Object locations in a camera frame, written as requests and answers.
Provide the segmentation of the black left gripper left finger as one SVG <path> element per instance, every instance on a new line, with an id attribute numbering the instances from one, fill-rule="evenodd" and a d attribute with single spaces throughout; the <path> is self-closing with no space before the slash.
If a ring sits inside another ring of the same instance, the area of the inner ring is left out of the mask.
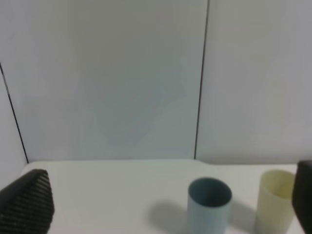
<path id="1" fill-rule="evenodd" d="M 0 191 L 2 234 L 46 234 L 53 215 L 53 193 L 46 170 L 31 170 Z"/>

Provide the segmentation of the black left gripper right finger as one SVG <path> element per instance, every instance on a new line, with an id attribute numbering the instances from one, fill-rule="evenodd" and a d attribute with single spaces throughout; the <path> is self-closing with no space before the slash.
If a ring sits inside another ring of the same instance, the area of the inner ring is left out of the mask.
<path id="1" fill-rule="evenodd" d="M 312 161 L 303 160 L 297 164 L 292 206 L 305 234 L 312 233 Z"/>

